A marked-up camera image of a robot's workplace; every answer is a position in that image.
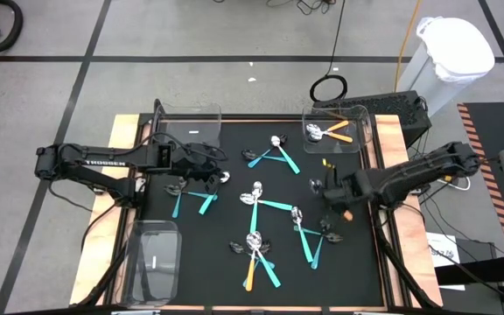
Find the black table surface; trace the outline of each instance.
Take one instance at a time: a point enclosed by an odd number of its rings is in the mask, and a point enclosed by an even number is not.
[[[266,255],[273,262],[281,286],[275,288],[266,271],[259,265],[255,271],[254,289],[246,292],[249,257],[229,250],[230,241],[245,245],[249,232],[252,206],[239,200],[250,193],[255,181],[263,184],[261,199],[299,206],[303,226],[319,230],[318,221],[327,211],[315,196],[308,179],[322,179],[326,168],[322,158],[336,164],[344,175],[361,168],[361,154],[307,154],[303,150],[300,122],[231,122],[223,123],[220,146],[229,156],[221,167],[231,172],[231,179],[218,191],[205,215],[198,213],[203,199],[184,195],[177,219],[172,218],[176,198],[163,187],[178,180],[154,176],[150,180],[148,199],[141,220],[174,221],[182,234],[178,278],[178,295],[170,305],[265,305],[265,306],[383,306],[381,275],[375,239],[368,208],[350,209],[354,218],[339,223],[336,232],[344,241],[322,245],[318,269],[306,261],[299,233],[293,229],[290,212],[259,205],[257,230],[270,239],[272,250]],[[284,145],[301,172],[296,175],[286,164],[264,159],[250,169],[241,150],[258,154],[270,147],[270,137],[286,133]],[[280,156],[277,150],[272,156]],[[187,190],[204,192],[203,183],[191,182]],[[306,236],[314,255],[319,237]]]

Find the clear plastic container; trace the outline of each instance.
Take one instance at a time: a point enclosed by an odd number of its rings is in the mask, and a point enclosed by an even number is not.
[[[220,146],[221,107],[217,104],[206,106],[160,105],[156,130],[175,136],[184,144],[198,143]],[[167,136],[157,136],[159,141],[170,141]]]
[[[347,125],[332,129],[344,121]],[[356,153],[373,140],[370,116],[361,105],[350,108],[307,106],[303,109],[303,139],[304,150],[308,153]]]
[[[178,227],[172,221],[143,220],[134,222],[130,231],[122,293],[115,294],[115,302],[126,307],[165,305],[178,290],[182,245]]]

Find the white trash bin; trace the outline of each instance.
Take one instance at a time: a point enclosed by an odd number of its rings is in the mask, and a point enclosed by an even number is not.
[[[427,101],[429,117],[495,65],[486,39],[463,19],[425,17],[416,35],[422,42],[402,73],[397,91],[416,90]]]

